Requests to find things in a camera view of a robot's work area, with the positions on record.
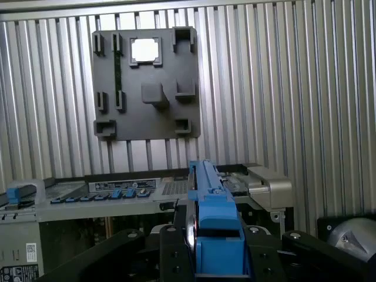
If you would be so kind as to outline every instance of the machine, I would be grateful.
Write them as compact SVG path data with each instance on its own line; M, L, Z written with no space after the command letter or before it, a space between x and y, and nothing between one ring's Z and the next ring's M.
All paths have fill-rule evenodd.
M221 173L191 162L188 199L148 237L124 230L37 279L47 281L375 281L364 261L300 231L247 226Z
M208 175L203 173L203 166L207 167ZM15 271L21 271L19 277L24 280L37 278L123 229L141 230L149 235L154 226L173 223L175 210L181 205L187 206L191 215L187 222L184 218L188 227L216 222L204 219L200 223L194 213L194 201L188 199L197 198L196 205L213 202L214 207L221 204L215 199L228 199L227 210L233 215L227 221L231 229L221 232L232 235L238 232L242 236L239 246L245 240L240 219L265 226L277 237L286 228L293 228L292 186L285 176L256 164L217 166L215 172L213 168L205 161L193 162L189 169L11 183L7 193L0 195L0 278L4 281L7 276L12 278L10 274ZM214 183L221 185L219 190L203 195L193 189L197 184L207 186L208 176L213 189ZM214 197L213 201L209 201L209 196ZM207 210L211 216L210 205ZM216 243L201 236L205 228L195 230L204 230L198 237L201 246L210 244L217 249ZM203 252L202 259L206 260L207 255ZM202 271L208 266L202 264Z

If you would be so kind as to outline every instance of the blue block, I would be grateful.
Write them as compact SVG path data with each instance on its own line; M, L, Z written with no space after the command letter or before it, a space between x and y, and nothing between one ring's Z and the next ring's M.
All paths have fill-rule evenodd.
M19 204L20 202L19 188L9 188L6 191L6 196L8 198L9 204Z
M244 274L244 235L239 238L198 237L196 272L217 275Z
M190 162L190 167L192 166L196 167L196 200L200 207L199 227L201 229L241 229L235 201L231 192L222 185L217 169L206 160Z
M214 275L248 273L245 262L245 239L235 201L222 185L217 168L207 160L190 162L190 173L196 171L196 189L188 198L199 207L200 230L228 230L236 237L197 237L196 272Z
M124 195L125 199L131 199L136 197L136 190L133 188L127 189Z

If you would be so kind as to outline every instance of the screw hole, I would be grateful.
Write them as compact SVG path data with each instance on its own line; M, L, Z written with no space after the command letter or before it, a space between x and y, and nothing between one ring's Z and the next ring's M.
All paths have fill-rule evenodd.
M181 268L180 268L180 266L175 266L174 268L172 268L172 272L174 272L174 273L179 273L179 272L181 272Z
M265 274L272 274L273 273L273 271L272 271L272 269L271 268L264 268L264 273Z

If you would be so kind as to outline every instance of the metal cylinder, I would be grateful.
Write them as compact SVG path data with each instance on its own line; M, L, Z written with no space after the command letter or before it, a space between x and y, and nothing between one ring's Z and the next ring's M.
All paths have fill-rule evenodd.
M328 244L368 261L376 253L376 221L363 218L347 220L331 232Z

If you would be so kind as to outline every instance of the gray panel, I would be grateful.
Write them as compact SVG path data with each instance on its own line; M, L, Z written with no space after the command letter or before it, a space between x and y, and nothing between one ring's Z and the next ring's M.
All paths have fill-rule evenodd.
M375 10L369 0L196 0L1 14L0 189L28 174L207 158L285 173L296 227L312 234L319 216L372 211ZM185 25L198 36L201 136L98 142L91 33Z

